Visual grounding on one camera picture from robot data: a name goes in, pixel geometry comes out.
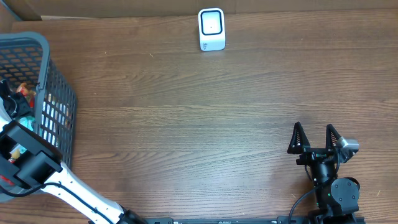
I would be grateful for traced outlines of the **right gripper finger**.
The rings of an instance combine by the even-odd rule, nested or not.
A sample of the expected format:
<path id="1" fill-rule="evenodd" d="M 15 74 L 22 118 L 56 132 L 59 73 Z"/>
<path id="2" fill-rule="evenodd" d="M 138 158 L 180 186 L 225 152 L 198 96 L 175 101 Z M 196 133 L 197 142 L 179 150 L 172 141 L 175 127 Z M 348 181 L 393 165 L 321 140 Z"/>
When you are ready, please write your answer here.
<path id="1" fill-rule="evenodd" d="M 326 126 L 326 148 L 331 149 L 341 135 L 337 132 L 332 124 Z"/>
<path id="2" fill-rule="evenodd" d="M 303 154 L 310 149 L 310 143 L 300 122 L 294 124 L 292 138 L 287 150 L 288 154 Z"/>

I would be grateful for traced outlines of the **teal snack packet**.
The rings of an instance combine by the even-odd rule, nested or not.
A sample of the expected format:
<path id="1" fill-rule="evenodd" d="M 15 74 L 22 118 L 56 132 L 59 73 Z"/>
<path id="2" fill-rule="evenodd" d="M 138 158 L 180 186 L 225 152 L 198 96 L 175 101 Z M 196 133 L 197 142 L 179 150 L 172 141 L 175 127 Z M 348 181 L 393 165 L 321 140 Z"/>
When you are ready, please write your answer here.
<path id="1" fill-rule="evenodd" d="M 33 131 L 34 130 L 34 123 L 35 123 L 35 118 L 33 116 L 25 116 L 22 117 L 18 120 L 18 122 L 26 127 L 27 129 Z"/>

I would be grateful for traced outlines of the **long orange snack package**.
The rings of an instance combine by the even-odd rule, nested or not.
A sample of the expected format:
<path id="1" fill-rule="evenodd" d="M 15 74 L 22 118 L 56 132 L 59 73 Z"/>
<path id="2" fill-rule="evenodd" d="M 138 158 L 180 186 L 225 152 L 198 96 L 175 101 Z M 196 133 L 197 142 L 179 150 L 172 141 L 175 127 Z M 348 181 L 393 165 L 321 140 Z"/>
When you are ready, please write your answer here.
<path id="1" fill-rule="evenodd" d="M 36 96 L 36 92 L 34 90 L 31 90 L 28 86 L 27 83 L 21 83 L 17 89 L 16 89 L 17 93 L 21 93 L 25 99 L 27 100 L 29 106 L 31 108 L 34 107 L 34 101 L 35 101 L 35 96 Z"/>

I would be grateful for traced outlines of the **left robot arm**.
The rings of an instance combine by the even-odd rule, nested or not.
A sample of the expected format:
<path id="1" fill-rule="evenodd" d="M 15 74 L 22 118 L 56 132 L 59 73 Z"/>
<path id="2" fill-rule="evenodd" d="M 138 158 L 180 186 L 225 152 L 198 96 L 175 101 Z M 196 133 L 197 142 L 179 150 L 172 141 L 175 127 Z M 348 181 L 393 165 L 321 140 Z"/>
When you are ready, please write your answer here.
<path id="1" fill-rule="evenodd" d="M 31 112 L 21 93 L 1 81 L 1 176 L 23 193 L 2 188 L 1 193 L 26 197 L 41 190 L 63 200 L 89 218 L 90 223 L 144 223 L 144 219 L 117 202 L 109 200 L 81 181 L 62 160 L 60 151 L 17 121 Z"/>

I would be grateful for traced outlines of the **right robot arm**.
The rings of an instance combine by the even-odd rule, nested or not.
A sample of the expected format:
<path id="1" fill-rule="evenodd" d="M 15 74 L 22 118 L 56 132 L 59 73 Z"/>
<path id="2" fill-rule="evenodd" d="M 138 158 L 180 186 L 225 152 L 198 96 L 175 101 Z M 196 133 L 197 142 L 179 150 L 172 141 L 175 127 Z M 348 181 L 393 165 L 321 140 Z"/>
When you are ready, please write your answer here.
<path id="1" fill-rule="evenodd" d="M 338 177 L 340 166 L 359 151 L 356 139 L 347 139 L 338 133 L 332 124 L 326 126 L 326 143 L 323 148 L 312 148 L 301 123 L 294 124 L 287 153 L 296 154 L 296 164 L 304 166 L 313 189 L 303 194 L 292 205 L 288 223 L 364 223 L 356 218 L 359 210 L 360 183 L 353 177 Z M 317 209 L 306 217 L 295 218 L 298 204 L 314 194 Z"/>

